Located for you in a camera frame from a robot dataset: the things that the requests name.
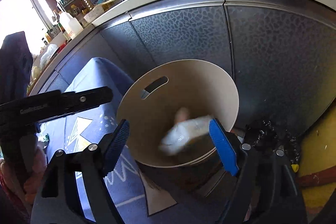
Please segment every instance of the metal screw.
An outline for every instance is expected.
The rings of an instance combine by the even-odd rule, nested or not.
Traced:
[[[276,153],[277,153],[277,155],[280,156],[280,157],[282,157],[282,156],[285,154],[284,151],[281,150],[281,149],[278,149],[278,150],[276,151]]]
[[[241,148],[243,148],[244,150],[250,150],[251,149],[251,145],[249,145],[248,143],[243,143],[241,145]]]
[[[94,150],[96,150],[97,148],[98,148],[98,145],[96,145],[95,143],[89,145],[89,150],[90,150],[90,151],[94,151]]]
[[[55,152],[55,156],[56,157],[60,157],[60,156],[62,156],[63,155],[63,150],[57,150],[56,152]]]

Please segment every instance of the yellow surface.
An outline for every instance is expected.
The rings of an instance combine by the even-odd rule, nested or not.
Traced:
[[[317,121],[301,145],[299,177],[336,165],[336,102]],[[306,207],[322,207],[328,201],[336,183],[302,190]]]

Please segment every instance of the white zigzag pattern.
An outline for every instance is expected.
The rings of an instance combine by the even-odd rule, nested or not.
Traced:
[[[126,157],[121,154],[120,157],[125,160],[128,165],[130,165],[130,167],[128,167],[126,165],[126,163],[121,160],[121,171],[122,171],[122,174],[120,174],[116,169],[109,173],[105,178],[104,178],[104,181],[105,181],[105,184],[110,184],[110,185],[113,185],[113,182],[114,182],[114,174],[116,174],[119,179],[122,181],[122,182],[125,182],[127,180],[127,174],[126,174],[126,169],[129,170],[130,172],[132,172],[133,174],[136,174],[136,175],[139,175],[139,173],[137,172],[137,170],[133,167],[133,165],[126,159]]]

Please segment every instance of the yellow object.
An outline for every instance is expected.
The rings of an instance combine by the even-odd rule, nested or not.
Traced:
[[[292,169],[294,173],[296,173],[299,170],[299,165],[298,164],[292,164]]]
[[[336,102],[304,138],[301,145],[299,177],[319,172],[336,165]],[[323,207],[336,188],[336,183],[302,189],[306,207]]]

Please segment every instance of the trash can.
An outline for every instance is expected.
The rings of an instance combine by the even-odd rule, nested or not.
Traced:
[[[160,85],[153,89],[156,82]],[[130,122],[127,145],[135,160],[152,167],[174,168],[204,162],[215,153],[208,135],[177,156],[166,156],[158,149],[181,107],[190,110],[191,118],[212,115],[230,131],[239,107],[236,85],[222,68],[203,60],[173,61],[146,73],[127,91],[117,112],[118,122]]]

